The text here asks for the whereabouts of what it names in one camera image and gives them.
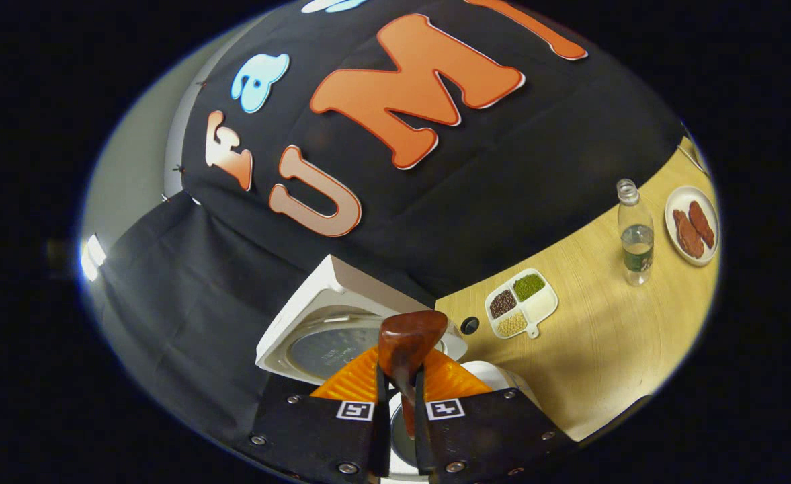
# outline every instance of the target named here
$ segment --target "orange soft finger pad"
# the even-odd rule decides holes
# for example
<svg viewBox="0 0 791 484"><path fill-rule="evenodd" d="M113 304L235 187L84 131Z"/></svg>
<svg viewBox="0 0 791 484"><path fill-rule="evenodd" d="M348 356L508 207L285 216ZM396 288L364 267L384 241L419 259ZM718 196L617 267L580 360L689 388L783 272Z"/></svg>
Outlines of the orange soft finger pad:
<svg viewBox="0 0 791 484"><path fill-rule="evenodd" d="M311 396L341 401L377 402L377 346L372 346L346 364L311 393Z"/></svg>
<svg viewBox="0 0 791 484"><path fill-rule="evenodd" d="M463 398L493 391L482 380L464 370L464 367L439 350L431 350L423 364L425 365L425 401Z"/></svg>

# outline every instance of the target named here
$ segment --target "orange letter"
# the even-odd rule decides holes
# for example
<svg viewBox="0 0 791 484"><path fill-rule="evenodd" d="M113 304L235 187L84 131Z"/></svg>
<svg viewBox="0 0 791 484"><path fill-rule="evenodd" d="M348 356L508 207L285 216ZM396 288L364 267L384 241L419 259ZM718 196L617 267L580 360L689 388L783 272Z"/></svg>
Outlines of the orange letter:
<svg viewBox="0 0 791 484"><path fill-rule="evenodd" d="M298 223L328 237L344 235L359 223L362 207L356 195L339 180L302 159L300 148L291 145L282 151L279 174L288 179L300 178L306 184L315 187L320 193L333 200L336 204L336 212L332 215L319 214L288 195L288 189L284 185L276 184L269 193L269 209L276 214L288 215Z"/></svg>
<svg viewBox="0 0 791 484"><path fill-rule="evenodd" d="M495 10L496 12L502 13L508 18L511 18L513 21L518 22L524 27L527 27L527 29L533 34L542 37L543 41L546 41L548 45L551 46L551 50L554 51L555 54L559 55L559 57L564 58L566 61L577 61L577 59L585 58L588 55L582 46L579 46L573 41L559 36L559 34L550 30L547 25L542 24L542 22L537 21L526 13L521 12L521 10L512 7L508 3L503 2L503 0L464 1L467 3L472 3L473 5Z"/></svg>
<svg viewBox="0 0 791 484"><path fill-rule="evenodd" d="M315 113L335 110L392 149L392 164L413 168L438 144L429 128L413 129L392 111L447 126L460 114L440 80L452 80L470 108L487 108L524 84L524 74L493 60L430 24L424 15L405 15L386 24L377 40L397 71L339 69L327 76L315 94Z"/></svg>
<svg viewBox="0 0 791 484"><path fill-rule="evenodd" d="M221 111L213 111L207 117L207 143L204 145L204 160L207 166L216 165L232 175L239 182L243 190L251 189L251 151L243 150L242 153L231 151L231 147L239 146L239 136L231 128L216 129L223 120L225 114Z"/></svg>

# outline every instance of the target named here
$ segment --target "black fabric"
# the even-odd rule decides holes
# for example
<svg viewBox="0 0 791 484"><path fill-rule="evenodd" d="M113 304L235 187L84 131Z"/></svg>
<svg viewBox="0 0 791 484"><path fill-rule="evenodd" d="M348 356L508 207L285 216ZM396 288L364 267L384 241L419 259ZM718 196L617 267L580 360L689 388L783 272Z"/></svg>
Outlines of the black fabric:
<svg viewBox="0 0 791 484"><path fill-rule="evenodd" d="M103 333L160 404L209 438L231 442L251 428L268 374L255 347L282 305L333 254L433 306L436 298L512 266L616 204L614 184L644 183L671 156L681 125L632 73L596 46L537 16L589 51L568 62L510 19L462 0L370 1L330 15L276 10L219 61L192 108L183 142L184 189L110 248L91 287ZM486 110L471 110L444 80L462 123L428 126L440 144L410 171L338 113L313 114L312 92L338 68L393 69L376 32L406 13L527 77ZM230 97L233 74L257 53L291 57L257 113ZM206 119L226 114L254 156L253 189L204 162ZM324 196L278 175L296 144L304 157L362 203L353 232L327 238L275 214L275 183L321 212ZM195 197L201 206L190 200Z"/></svg>
<svg viewBox="0 0 791 484"><path fill-rule="evenodd" d="M301 13L302 4L271 13L215 65L190 114L183 186L214 217L303 270L330 253L361 268L373 261L397 270L402 280L392 285L408 294L415 282L443 297L530 257L611 208L616 181L644 183L683 134L677 116L634 74L540 15L589 57L565 61L511 19L463 0L370 1L320 15ZM497 63L518 68L527 81L490 108L473 110L444 78L462 123L442 126L399 114L439 136L429 156L399 171L382 141L343 114L313 113L309 101L331 71L394 70L376 34L407 13L428 16ZM263 107L247 114L230 88L239 67L259 53L288 53L290 67ZM213 110L225 113L223 126L239 135L235 149L253 153L249 192L204 162ZM285 184L306 205L334 211L317 190L278 174L282 151L291 144L359 198L362 221L351 233L327 238L269 209L269 191Z"/></svg>

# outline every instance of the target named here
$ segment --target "wooden table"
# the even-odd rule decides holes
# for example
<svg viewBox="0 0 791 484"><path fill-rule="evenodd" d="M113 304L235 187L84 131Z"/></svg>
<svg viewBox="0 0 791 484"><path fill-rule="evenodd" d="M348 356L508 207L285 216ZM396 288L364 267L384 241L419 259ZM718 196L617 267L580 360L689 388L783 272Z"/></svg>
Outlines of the wooden table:
<svg viewBox="0 0 791 484"><path fill-rule="evenodd" d="M687 138L681 146L694 154ZM469 347L460 361L487 361L520 374L544 413L577 441L655 393L702 330L718 282L720 243L712 261L697 267L678 254L667 233L665 203L681 185L702 190L720 214L709 178L676 150L639 187L655 227L655 259L644 286L629 286L623 277L614 206L520 264L438 300L435 308L452 321L476 316L481 322L464 336ZM548 279L559 306L539 324L536 339L526 333L499 339L488 324L485 297L527 267Z"/></svg>

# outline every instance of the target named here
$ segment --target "letter m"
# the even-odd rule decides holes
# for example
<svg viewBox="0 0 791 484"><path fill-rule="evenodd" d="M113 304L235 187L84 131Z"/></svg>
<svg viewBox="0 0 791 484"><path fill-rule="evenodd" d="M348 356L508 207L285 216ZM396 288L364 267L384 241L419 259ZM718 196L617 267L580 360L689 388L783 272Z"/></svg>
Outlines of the letter m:
<svg viewBox="0 0 791 484"><path fill-rule="evenodd" d="M446 126L460 113L440 80L455 83L470 108L487 108L521 87L524 74L503 67L430 24L424 15L405 15L377 33L397 71L339 69L318 86L310 106L349 117L392 149L392 164L410 169L438 145L429 128L413 129L393 112Z"/></svg>

